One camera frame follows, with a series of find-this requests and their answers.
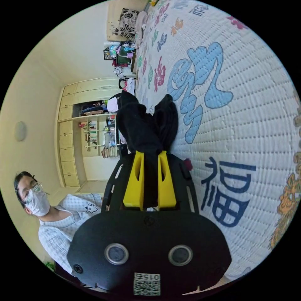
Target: glasses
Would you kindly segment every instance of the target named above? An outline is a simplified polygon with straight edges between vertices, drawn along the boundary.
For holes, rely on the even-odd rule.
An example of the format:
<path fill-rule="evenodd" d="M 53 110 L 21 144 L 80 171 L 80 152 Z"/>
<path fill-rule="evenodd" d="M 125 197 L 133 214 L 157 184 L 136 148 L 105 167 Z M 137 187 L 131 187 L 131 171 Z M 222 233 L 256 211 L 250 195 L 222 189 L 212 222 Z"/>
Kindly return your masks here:
<path fill-rule="evenodd" d="M 31 189 L 27 190 L 24 194 L 24 201 L 26 203 L 30 203 L 32 202 L 33 200 L 33 195 L 30 192 L 30 190 L 32 190 L 32 192 L 36 192 L 36 193 L 39 193 L 43 190 L 43 187 L 42 187 L 42 183 L 40 182 L 36 182 Z"/>

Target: blue chinese character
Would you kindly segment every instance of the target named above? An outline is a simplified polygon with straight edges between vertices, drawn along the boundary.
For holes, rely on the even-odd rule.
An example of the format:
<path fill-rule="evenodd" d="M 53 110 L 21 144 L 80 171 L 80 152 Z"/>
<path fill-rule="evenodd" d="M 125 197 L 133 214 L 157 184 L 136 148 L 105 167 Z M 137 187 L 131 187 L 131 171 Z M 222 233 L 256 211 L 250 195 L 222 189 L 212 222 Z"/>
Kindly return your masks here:
<path fill-rule="evenodd" d="M 201 206 L 201 210 L 203 210 L 204 207 L 205 207 L 206 199 L 208 197 L 208 192 L 209 192 L 210 181 L 213 180 L 215 178 L 215 176 L 217 175 L 216 161 L 212 157 L 210 157 L 209 160 L 212 162 L 212 164 L 205 163 L 205 166 L 209 167 L 209 168 L 212 168 L 213 171 L 212 171 L 212 174 L 207 179 L 204 179 L 204 180 L 201 181 L 202 184 L 206 183 L 205 196 L 203 198 L 203 203 L 202 203 L 202 206 Z M 211 193 L 210 193 L 209 200 L 208 200 L 208 206 L 211 206 L 214 190 L 215 190 L 215 187 L 212 185 Z"/>
<path fill-rule="evenodd" d="M 194 15 L 201 16 L 205 10 L 208 10 L 208 5 L 197 5 L 195 6 L 189 13 L 193 13 Z"/>
<path fill-rule="evenodd" d="M 238 169 L 245 169 L 245 170 L 251 170 L 251 171 L 256 170 L 256 166 L 250 166 L 250 165 L 244 165 L 244 164 L 229 163 L 229 162 L 224 162 L 224 161 L 220 161 L 219 164 L 222 166 L 233 167 L 233 168 L 238 168 Z M 220 170 L 220 181 L 223 183 L 223 185 L 228 190 L 235 192 L 235 193 L 243 193 L 243 192 L 248 191 L 248 189 L 250 187 L 250 183 L 251 183 L 251 174 L 248 173 L 247 176 L 244 177 L 244 176 L 238 176 L 238 175 L 231 175 L 229 173 L 224 172 L 221 168 L 219 168 L 219 170 Z M 231 187 L 225 182 L 225 178 L 244 181 L 245 185 L 242 188 Z"/>
<path fill-rule="evenodd" d="M 188 0 L 178 0 L 176 3 L 172 6 L 172 9 L 183 9 L 183 7 L 188 6 Z"/>
<path fill-rule="evenodd" d="M 226 199 L 226 202 L 224 205 L 220 202 L 221 197 Z M 240 219 L 242 218 L 249 202 L 250 202 L 250 200 L 248 200 L 247 202 L 242 202 L 235 198 L 231 198 L 231 197 L 227 196 L 226 194 L 221 193 L 219 191 L 219 189 L 217 188 L 213 207 L 212 207 L 212 213 L 213 213 L 214 217 L 216 218 L 216 220 L 219 223 L 221 223 L 223 226 L 235 227 L 239 223 Z M 234 204 L 236 204 L 237 205 L 236 207 L 238 207 L 237 211 L 230 209 L 230 206 L 234 205 Z M 227 223 L 225 221 L 225 219 L 227 217 L 231 218 L 232 221 Z"/>
<path fill-rule="evenodd" d="M 217 42 L 212 43 L 208 49 L 199 46 L 196 50 L 190 48 L 187 50 L 189 60 L 184 58 L 175 63 L 167 83 L 167 93 L 177 101 L 183 94 L 180 105 L 181 114 L 185 125 L 190 128 L 185 133 L 185 141 L 193 143 L 203 118 L 203 107 L 196 106 L 197 97 L 193 94 L 196 86 L 203 85 L 214 70 L 214 76 L 209 88 L 204 96 L 206 107 L 210 109 L 221 108 L 229 104 L 233 99 L 232 92 L 219 90 L 217 79 L 219 77 L 223 64 L 223 49 Z M 190 72 L 190 67 L 194 66 L 194 72 Z"/>
<path fill-rule="evenodd" d="M 206 163 L 205 166 L 212 168 L 212 174 L 201 181 L 202 184 L 206 183 L 206 190 L 205 190 L 205 196 L 203 198 L 203 202 L 201 205 L 201 210 L 204 209 L 206 200 L 208 198 L 209 190 L 210 190 L 210 181 L 212 181 L 216 175 L 217 175 L 217 163 L 214 160 L 214 158 L 210 157 L 210 161 L 212 162 L 211 164 Z M 249 171 L 256 171 L 256 166 L 251 166 L 251 165 L 245 165 L 245 164 L 238 164 L 238 163 L 230 163 L 230 162 L 225 162 L 225 161 L 220 161 L 219 162 L 220 166 L 226 166 L 226 167 L 232 167 L 232 168 L 237 168 L 237 169 L 243 169 L 243 170 L 249 170 Z M 244 193 L 248 191 L 251 183 L 251 174 L 247 174 L 246 176 L 239 176 L 239 175 L 233 175 L 230 173 L 224 172 L 224 170 L 220 167 L 220 181 L 221 183 L 229 190 L 234 193 Z M 225 178 L 228 179 L 235 179 L 239 181 L 245 182 L 243 187 L 241 188 L 236 188 L 229 186 L 225 182 Z M 213 196 L 215 193 L 215 186 L 211 185 L 211 191 L 210 195 L 208 198 L 207 205 L 210 207 L 212 204 Z M 240 200 L 237 200 L 235 198 L 229 197 L 228 195 L 222 193 L 218 187 L 216 188 L 216 194 L 214 198 L 214 203 L 212 207 L 212 213 L 216 220 L 221 223 L 223 226 L 226 227 L 235 227 L 240 219 L 242 218 L 249 201 L 242 202 Z"/>

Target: wall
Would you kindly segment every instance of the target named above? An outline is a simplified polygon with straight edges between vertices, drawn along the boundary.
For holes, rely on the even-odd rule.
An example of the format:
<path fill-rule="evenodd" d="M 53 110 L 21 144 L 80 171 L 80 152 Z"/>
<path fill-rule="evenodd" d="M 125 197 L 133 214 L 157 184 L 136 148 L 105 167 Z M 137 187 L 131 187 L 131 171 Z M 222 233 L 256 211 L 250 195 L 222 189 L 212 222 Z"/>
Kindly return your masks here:
<path fill-rule="evenodd" d="M 103 59 L 108 2 L 89 7 L 53 29 L 41 44 L 41 55 L 63 85 L 114 76 Z"/>
<path fill-rule="evenodd" d="M 0 112 L 0 187 L 8 213 L 21 237 L 40 260 L 48 255 L 38 240 L 39 221 L 28 216 L 13 189 L 17 172 L 34 173 L 56 204 L 62 191 L 55 164 L 54 122 L 61 88 L 78 81 L 113 75 L 103 59 L 108 4 L 90 7 L 52 30 L 24 60 L 5 96 Z M 28 136 L 13 138 L 23 121 Z"/>
<path fill-rule="evenodd" d="M 86 171 L 87 180 L 108 180 L 119 161 L 119 157 L 116 158 L 103 158 L 97 157 L 85 157 L 84 166 Z"/>
<path fill-rule="evenodd" d="M 47 254 L 37 237 L 38 220 L 28 216 L 16 199 L 13 179 L 26 170 L 50 193 L 60 187 L 54 154 L 54 119 L 61 83 L 33 51 L 13 78 L 0 113 L 0 187 L 8 213 L 22 238 L 43 260 Z M 14 139 L 14 125 L 27 125 L 27 138 Z"/>

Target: black cloth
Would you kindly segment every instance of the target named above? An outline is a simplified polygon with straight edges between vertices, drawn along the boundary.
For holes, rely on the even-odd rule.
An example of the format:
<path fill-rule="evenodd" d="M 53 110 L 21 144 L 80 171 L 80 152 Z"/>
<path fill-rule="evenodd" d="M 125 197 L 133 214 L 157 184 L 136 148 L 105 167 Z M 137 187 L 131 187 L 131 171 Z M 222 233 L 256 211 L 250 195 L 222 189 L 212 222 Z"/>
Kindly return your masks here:
<path fill-rule="evenodd" d="M 169 94 L 155 106 L 153 115 L 146 113 L 146 107 L 124 90 L 117 104 L 117 126 L 130 152 L 159 155 L 169 151 L 178 131 L 177 108 Z"/>
<path fill-rule="evenodd" d="M 169 151 L 178 131 L 177 108 L 167 94 L 156 106 L 153 115 L 137 98 L 122 91 L 117 100 L 117 127 L 131 153 L 144 153 L 144 208 L 157 206 L 158 155 Z"/>

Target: hospital gown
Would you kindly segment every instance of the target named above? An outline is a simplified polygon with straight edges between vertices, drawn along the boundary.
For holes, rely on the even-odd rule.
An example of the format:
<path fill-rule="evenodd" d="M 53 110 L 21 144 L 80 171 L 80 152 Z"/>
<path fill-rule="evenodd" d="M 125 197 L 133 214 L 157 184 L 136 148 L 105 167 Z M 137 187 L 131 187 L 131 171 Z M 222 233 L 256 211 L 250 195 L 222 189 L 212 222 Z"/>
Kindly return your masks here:
<path fill-rule="evenodd" d="M 40 221 L 39 240 L 49 254 L 65 271 L 72 275 L 67 253 L 76 230 L 90 217 L 100 213 L 99 194 L 68 194 L 55 208 L 71 213 L 57 222 Z"/>

